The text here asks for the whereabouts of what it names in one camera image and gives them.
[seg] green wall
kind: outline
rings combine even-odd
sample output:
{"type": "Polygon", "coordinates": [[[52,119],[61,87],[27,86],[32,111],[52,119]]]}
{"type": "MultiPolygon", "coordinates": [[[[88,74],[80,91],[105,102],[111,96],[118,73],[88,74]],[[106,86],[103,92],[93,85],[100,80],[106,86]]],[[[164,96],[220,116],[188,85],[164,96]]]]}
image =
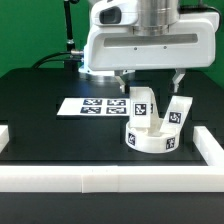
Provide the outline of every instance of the green wall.
{"type": "MultiPolygon", "coordinates": [[[[197,0],[181,0],[196,4],[197,0]]],[[[223,0],[204,0],[224,15],[223,0]]],[[[78,48],[88,34],[88,3],[72,5],[73,29],[78,48]]],[[[215,63],[203,71],[224,87],[224,25],[217,32],[215,63]]],[[[0,77],[13,68],[30,67],[48,54],[66,49],[63,0],[0,0],[0,77]]]]}

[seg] white block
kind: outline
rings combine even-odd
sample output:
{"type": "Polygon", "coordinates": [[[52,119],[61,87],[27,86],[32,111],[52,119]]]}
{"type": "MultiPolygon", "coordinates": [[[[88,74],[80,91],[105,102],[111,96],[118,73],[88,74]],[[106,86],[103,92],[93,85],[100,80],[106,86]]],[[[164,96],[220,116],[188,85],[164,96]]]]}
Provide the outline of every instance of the white block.
{"type": "Polygon", "coordinates": [[[191,108],[192,101],[192,97],[173,96],[160,132],[180,133],[191,108]]]}
{"type": "Polygon", "coordinates": [[[0,153],[9,142],[9,131],[7,125],[0,125],[0,153]]]}
{"type": "Polygon", "coordinates": [[[82,193],[118,192],[118,167],[87,167],[82,175],[82,193]]]}
{"type": "Polygon", "coordinates": [[[149,87],[130,88],[130,127],[150,128],[151,91],[149,87]]]}
{"type": "Polygon", "coordinates": [[[224,166],[223,148],[206,127],[194,127],[193,141],[209,166],[224,166]]]}

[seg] black cable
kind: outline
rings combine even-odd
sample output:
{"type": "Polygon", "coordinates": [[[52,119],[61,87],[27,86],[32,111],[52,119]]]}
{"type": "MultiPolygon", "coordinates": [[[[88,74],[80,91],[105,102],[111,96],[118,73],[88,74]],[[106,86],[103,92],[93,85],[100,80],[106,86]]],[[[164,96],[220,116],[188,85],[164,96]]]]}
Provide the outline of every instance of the black cable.
{"type": "Polygon", "coordinates": [[[75,49],[75,42],[73,40],[70,2],[67,0],[64,0],[64,9],[65,9],[65,21],[67,31],[67,50],[70,51],[72,49],[75,49]]]}
{"type": "Polygon", "coordinates": [[[31,68],[38,68],[39,65],[43,62],[43,61],[46,61],[47,59],[50,59],[50,58],[54,58],[54,57],[57,57],[57,56],[61,56],[61,55],[66,55],[66,54],[71,54],[70,51],[62,51],[62,52],[58,52],[58,53],[55,53],[55,54],[50,54],[46,57],[43,57],[41,58],[39,61],[37,61],[31,68]]]}
{"type": "Polygon", "coordinates": [[[219,14],[219,26],[218,30],[220,29],[222,25],[222,13],[215,7],[208,6],[202,3],[202,1],[199,1],[199,5],[183,5],[180,6],[180,13],[195,13],[195,12],[207,12],[207,11],[214,11],[219,14]]]}
{"type": "Polygon", "coordinates": [[[81,59],[77,59],[77,58],[73,58],[73,59],[49,59],[49,60],[45,60],[42,61],[41,63],[39,63],[37,66],[32,67],[32,68],[39,68],[41,65],[48,63],[48,62],[64,62],[64,61],[74,61],[74,62],[81,62],[81,59]]]}

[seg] black tabletop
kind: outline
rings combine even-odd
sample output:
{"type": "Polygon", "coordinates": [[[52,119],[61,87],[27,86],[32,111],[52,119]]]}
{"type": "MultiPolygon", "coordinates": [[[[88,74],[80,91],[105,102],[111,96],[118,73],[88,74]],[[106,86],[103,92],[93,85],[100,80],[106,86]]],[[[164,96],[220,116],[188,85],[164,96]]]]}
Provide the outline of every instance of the black tabletop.
{"type": "MultiPolygon", "coordinates": [[[[130,82],[154,90],[161,117],[172,97],[167,88],[173,73],[138,72],[130,82]]],[[[146,154],[125,144],[128,118],[56,116],[65,97],[124,97],[117,83],[100,85],[60,69],[13,70],[0,79],[0,123],[10,132],[0,164],[205,165],[192,143],[193,128],[206,126],[224,143],[224,91],[190,71],[179,95],[193,97],[179,148],[146,154]]],[[[0,193],[0,223],[220,224],[223,205],[223,193],[0,193]]]]}
{"type": "MultiPolygon", "coordinates": [[[[174,71],[141,71],[131,86],[153,89],[160,117],[172,94],[174,71]]],[[[180,146],[166,154],[147,154],[125,143],[128,117],[57,116],[64,98],[123,98],[118,83],[79,79],[63,69],[17,69],[0,79],[0,124],[9,125],[10,143],[0,164],[60,165],[205,165],[193,144],[194,126],[206,126],[224,143],[224,91],[205,74],[190,71],[178,95],[193,97],[180,146]]]]}

